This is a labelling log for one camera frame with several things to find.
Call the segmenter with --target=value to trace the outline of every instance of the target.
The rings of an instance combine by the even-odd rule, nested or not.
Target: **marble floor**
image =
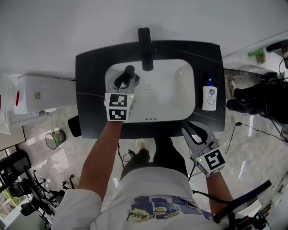
[[[234,79],[237,87],[244,88],[260,82],[257,75],[225,71],[227,83]],[[226,87],[227,98],[230,97],[229,87]],[[69,127],[68,119],[77,115],[77,106],[59,108],[49,114],[49,118],[38,123],[24,126],[26,142],[20,144],[30,157],[32,170],[36,170],[39,178],[46,178],[46,187],[51,190],[62,189],[62,182],[69,181],[71,174],[75,175],[73,182],[79,182],[83,163],[91,150],[95,140],[73,137]],[[216,133],[220,145],[226,151],[231,139],[234,124],[238,121],[243,124],[250,124],[254,120],[253,127],[267,133],[279,136],[279,133],[271,123],[258,115],[251,118],[250,115],[243,115],[234,111],[226,111],[225,131]],[[50,150],[45,143],[45,134],[55,130],[63,130],[67,140],[56,150]],[[175,148],[183,155],[188,172],[193,167],[189,159],[189,149],[183,137],[172,138]],[[151,159],[155,152],[153,139],[146,139]],[[123,156],[128,149],[137,151],[136,140],[120,140],[120,153]],[[250,130],[249,127],[240,126],[234,130],[231,145],[226,154],[227,165],[222,174],[234,198],[237,198],[261,183],[270,179],[274,186],[277,186],[288,170],[288,148],[278,139],[263,133]],[[116,155],[113,172],[109,181],[106,197],[102,210],[109,204],[113,192],[119,182],[122,165]],[[207,192],[204,174],[192,176],[190,185],[194,190]],[[269,201],[269,193],[261,198],[263,202]],[[195,195],[198,205],[209,210],[208,199],[202,195]]]

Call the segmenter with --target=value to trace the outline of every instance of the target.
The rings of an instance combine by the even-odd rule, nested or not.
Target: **forearm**
[[[108,122],[94,144],[81,172],[79,189],[96,192],[103,200],[112,173],[122,122]]]
[[[224,181],[224,178],[220,172],[206,178],[208,194],[214,196],[217,199],[232,201],[233,197]],[[216,202],[209,199],[210,209],[213,214],[217,214],[227,205]]]

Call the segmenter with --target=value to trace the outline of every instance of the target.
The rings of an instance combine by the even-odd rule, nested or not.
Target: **person's right arm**
[[[232,201],[233,197],[224,181],[224,178],[220,172],[206,178],[208,194],[214,196],[217,199]],[[217,214],[224,209],[227,204],[219,203],[212,199],[209,199],[210,209],[213,214]]]

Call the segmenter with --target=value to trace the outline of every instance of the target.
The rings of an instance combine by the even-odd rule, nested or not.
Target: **white sink basin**
[[[183,120],[195,109],[194,75],[184,60],[153,61],[152,71],[142,70],[142,62],[111,66],[105,76],[106,88],[111,77],[132,65],[140,77],[135,104],[126,123]]]

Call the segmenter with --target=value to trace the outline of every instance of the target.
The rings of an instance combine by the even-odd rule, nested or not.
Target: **t-shirt sleeve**
[[[56,210],[52,230],[88,230],[101,213],[102,200],[90,190],[69,189]]]

